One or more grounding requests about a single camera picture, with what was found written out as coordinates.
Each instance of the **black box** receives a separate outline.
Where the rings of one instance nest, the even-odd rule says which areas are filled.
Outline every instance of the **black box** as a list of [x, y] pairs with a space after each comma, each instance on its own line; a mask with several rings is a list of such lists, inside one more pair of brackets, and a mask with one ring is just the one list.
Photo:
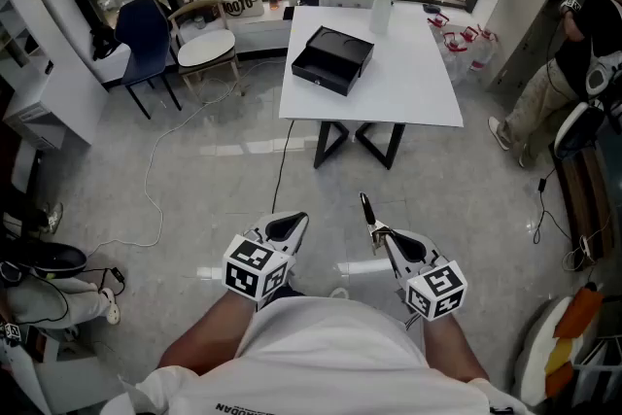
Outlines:
[[348, 95], [371, 59], [373, 44], [320, 26], [292, 63], [292, 73]]

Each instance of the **beige pants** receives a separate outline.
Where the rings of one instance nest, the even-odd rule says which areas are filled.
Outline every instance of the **beige pants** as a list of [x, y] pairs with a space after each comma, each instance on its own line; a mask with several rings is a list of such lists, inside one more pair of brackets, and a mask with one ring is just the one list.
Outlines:
[[[32, 277], [26, 277], [18, 286], [7, 289], [9, 305], [19, 323], [43, 320], [38, 327], [67, 329], [108, 315], [108, 297], [100, 294], [91, 284], [76, 278], [53, 279], [50, 282], [58, 291], [50, 284]], [[63, 293], [66, 304], [59, 291]], [[67, 314], [61, 320], [44, 320], [58, 319], [64, 315], [66, 309]]]
[[546, 65], [536, 71], [513, 111], [500, 123], [497, 133], [517, 155], [523, 153], [525, 145], [523, 163], [532, 166], [537, 156], [555, 140], [557, 131], [578, 100], [557, 61], [551, 59], [548, 74]]

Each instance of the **navy chair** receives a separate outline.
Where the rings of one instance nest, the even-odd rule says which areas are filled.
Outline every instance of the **navy chair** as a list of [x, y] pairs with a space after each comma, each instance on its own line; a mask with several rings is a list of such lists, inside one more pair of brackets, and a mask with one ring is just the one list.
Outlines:
[[121, 78], [121, 85], [127, 88], [145, 116], [151, 119], [132, 87], [147, 82], [151, 88], [154, 88], [151, 78], [158, 75], [162, 78], [175, 106], [181, 111], [182, 107], [164, 76], [166, 56], [171, 47], [171, 36], [168, 30], [168, 20], [156, 0], [133, 0], [122, 6], [115, 28], [115, 38], [131, 48], [127, 67]]

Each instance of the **orange object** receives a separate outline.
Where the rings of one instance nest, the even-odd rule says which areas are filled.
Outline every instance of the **orange object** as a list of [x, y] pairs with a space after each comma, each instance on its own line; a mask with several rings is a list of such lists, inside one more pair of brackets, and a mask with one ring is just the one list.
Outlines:
[[587, 329], [594, 316], [601, 309], [603, 295], [581, 288], [574, 296], [566, 313], [555, 327], [553, 337], [575, 339]]
[[546, 396], [552, 398], [557, 395], [572, 380], [574, 370], [570, 362], [566, 362], [561, 368], [546, 376]]

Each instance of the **gray floor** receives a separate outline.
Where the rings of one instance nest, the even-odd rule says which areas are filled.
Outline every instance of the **gray floor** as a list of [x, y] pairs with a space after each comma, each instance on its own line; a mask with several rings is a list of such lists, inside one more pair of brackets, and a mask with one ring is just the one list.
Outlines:
[[[253, 64], [244, 63], [242, 73]], [[163, 211], [159, 242], [148, 248], [112, 243], [89, 261], [93, 268], [118, 266], [126, 276], [121, 323], [112, 327], [98, 319], [84, 329], [101, 358], [131, 381], [142, 380], [167, 345], [223, 294], [217, 279], [225, 248], [235, 233], [270, 211], [289, 128], [278, 119], [283, 67], [258, 67], [245, 80], [245, 97], [231, 95], [207, 107], [160, 141], [147, 179]], [[231, 78], [226, 71], [208, 76], [214, 75]], [[153, 91], [144, 85], [139, 94], [153, 113], [148, 121], [117, 87], [92, 147], [69, 137], [62, 152], [45, 157], [41, 195], [65, 205], [55, 240], [88, 253], [114, 238], [156, 240], [159, 213], [144, 195], [150, 154], [158, 136], [198, 108], [175, 84], [181, 112], [160, 86]], [[203, 97], [216, 98], [224, 90], [209, 82]], [[562, 270], [569, 243], [550, 220], [541, 243], [532, 242], [537, 182], [552, 168], [550, 157], [542, 157], [535, 171], [522, 170], [487, 128], [489, 115], [504, 115], [498, 98], [469, 86], [458, 86], [457, 95], [465, 127], [407, 126], [391, 171], [352, 141], [315, 170], [318, 125], [296, 122], [277, 211], [304, 210], [310, 216], [295, 268], [299, 290], [327, 295], [344, 286], [352, 299], [401, 320], [408, 313], [394, 294], [397, 283], [386, 269], [386, 255], [371, 253], [359, 191], [367, 192], [380, 220], [428, 235], [466, 275], [468, 293], [458, 320], [492, 380], [508, 388], [524, 325], [544, 300], [570, 292], [584, 277]], [[357, 125], [345, 124], [352, 131]], [[374, 139], [387, 143], [389, 133], [379, 125]], [[568, 229], [555, 175], [544, 200]], [[94, 273], [87, 275], [96, 280]], [[421, 324], [410, 333], [421, 344]]]

